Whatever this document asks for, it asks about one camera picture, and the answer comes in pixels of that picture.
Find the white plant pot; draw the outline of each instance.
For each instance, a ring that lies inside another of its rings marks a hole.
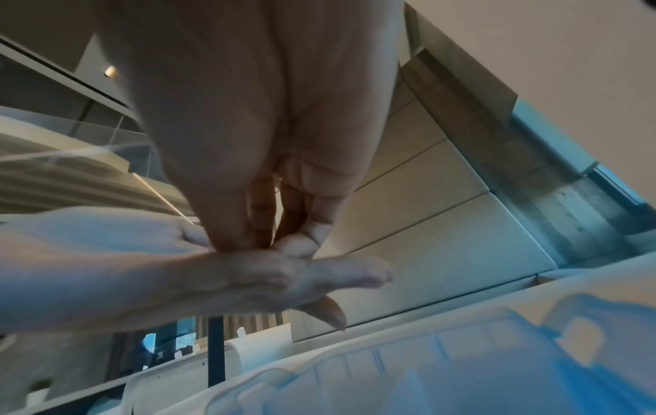
[[[48,396],[48,392],[50,392],[50,388],[35,390],[34,392],[28,393],[25,397],[25,407],[31,407],[39,405],[40,403],[44,403],[46,401],[46,397]]]

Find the black post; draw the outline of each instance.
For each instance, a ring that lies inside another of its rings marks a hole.
[[[223,348],[223,317],[207,322],[207,386],[226,380],[226,353]]]

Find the hand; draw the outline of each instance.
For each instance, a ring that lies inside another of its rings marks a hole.
[[[324,299],[315,315],[343,330],[325,295],[390,279],[373,258],[219,254],[182,218],[68,208],[0,225],[0,333],[129,331],[191,316],[279,312]]]
[[[221,251],[309,258],[366,172],[401,0],[98,0],[118,81]]]

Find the floor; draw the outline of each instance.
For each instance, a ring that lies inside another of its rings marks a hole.
[[[503,126],[426,51],[403,81],[559,267],[598,267],[638,253],[626,235],[654,228],[653,212],[627,210],[570,171],[518,122]]]

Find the potted plant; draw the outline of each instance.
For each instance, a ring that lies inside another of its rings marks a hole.
[[[40,403],[44,403],[52,385],[52,379],[41,379],[30,385],[29,393],[25,397],[25,407],[31,407]]]

